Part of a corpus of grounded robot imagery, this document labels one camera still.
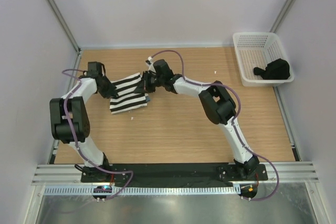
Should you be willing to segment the black white striped tank top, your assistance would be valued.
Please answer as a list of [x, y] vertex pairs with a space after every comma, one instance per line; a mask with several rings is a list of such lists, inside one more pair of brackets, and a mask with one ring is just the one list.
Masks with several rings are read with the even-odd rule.
[[111, 83], [117, 88], [118, 98], [110, 99], [111, 114], [118, 114], [135, 110], [148, 104], [148, 96], [143, 93], [135, 93], [136, 87], [140, 84], [141, 74], [135, 73]]

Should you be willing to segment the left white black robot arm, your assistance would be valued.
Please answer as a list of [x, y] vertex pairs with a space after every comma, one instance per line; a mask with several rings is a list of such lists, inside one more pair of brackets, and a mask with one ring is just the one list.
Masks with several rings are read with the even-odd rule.
[[114, 172], [111, 171], [106, 155], [97, 148], [90, 136], [90, 122], [86, 110], [86, 102], [94, 94], [105, 99], [118, 98], [117, 88], [106, 76], [104, 64], [89, 62], [87, 70], [81, 70], [79, 77], [62, 74], [74, 78], [77, 83], [60, 98], [49, 102], [51, 133], [55, 140], [71, 146], [85, 163], [85, 172], [93, 172], [100, 182], [106, 182]]

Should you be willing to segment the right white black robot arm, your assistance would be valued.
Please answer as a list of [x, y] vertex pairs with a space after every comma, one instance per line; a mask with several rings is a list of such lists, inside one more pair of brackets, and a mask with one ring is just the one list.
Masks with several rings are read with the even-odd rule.
[[149, 69], [143, 72], [135, 93], [153, 93], [156, 88], [163, 87], [174, 94], [198, 98], [208, 120], [224, 132], [233, 151], [238, 177], [248, 180], [254, 176], [259, 159], [250, 149], [240, 129], [237, 119], [240, 105], [236, 105], [230, 96], [230, 88], [219, 81], [204, 83], [186, 78], [182, 74], [174, 74], [163, 59], [155, 62], [148, 59], [146, 65]]

